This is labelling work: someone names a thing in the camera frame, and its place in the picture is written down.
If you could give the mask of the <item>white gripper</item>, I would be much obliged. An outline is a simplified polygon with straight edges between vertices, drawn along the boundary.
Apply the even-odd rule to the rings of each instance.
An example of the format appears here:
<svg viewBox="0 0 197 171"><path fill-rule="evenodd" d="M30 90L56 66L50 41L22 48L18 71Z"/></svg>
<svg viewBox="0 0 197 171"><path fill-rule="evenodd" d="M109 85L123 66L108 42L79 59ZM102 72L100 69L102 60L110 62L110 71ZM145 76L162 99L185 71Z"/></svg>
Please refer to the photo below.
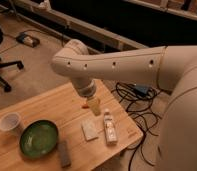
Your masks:
<svg viewBox="0 0 197 171"><path fill-rule="evenodd" d="M96 92L96 84L93 80L84 79L84 80L73 80L72 81L73 87L75 88L76 92L80 97L91 97ZM91 97L87 99L87 105L93 112L95 116L101 114L100 109L100 99L97 97Z"/></svg>

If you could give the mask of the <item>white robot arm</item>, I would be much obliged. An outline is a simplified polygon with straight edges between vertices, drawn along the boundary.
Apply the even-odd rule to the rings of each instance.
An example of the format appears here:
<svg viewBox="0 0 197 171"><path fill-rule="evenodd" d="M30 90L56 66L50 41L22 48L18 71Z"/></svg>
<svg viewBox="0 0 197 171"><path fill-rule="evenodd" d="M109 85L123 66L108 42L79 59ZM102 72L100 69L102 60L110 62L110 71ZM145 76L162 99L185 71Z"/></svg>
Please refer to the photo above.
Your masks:
<svg viewBox="0 0 197 171"><path fill-rule="evenodd" d="M169 92L155 171L197 171L197 45L91 55L84 43L72 39L53 56L51 66L82 97L95 94L96 79Z"/></svg>

